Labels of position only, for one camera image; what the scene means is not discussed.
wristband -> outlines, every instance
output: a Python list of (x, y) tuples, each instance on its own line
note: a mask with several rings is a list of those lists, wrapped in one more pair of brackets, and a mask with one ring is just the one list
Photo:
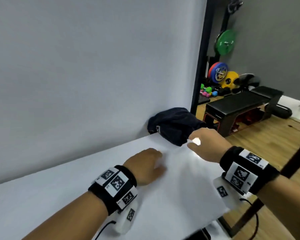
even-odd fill
[(241, 195), (247, 192), (257, 194), (266, 183), (280, 174), (268, 161), (237, 146), (227, 150), (220, 160), (220, 166), (225, 171), (222, 178), (230, 182)]
[(116, 165), (93, 181), (88, 191), (101, 199), (111, 215), (125, 207), (137, 196), (137, 181), (129, 169)]

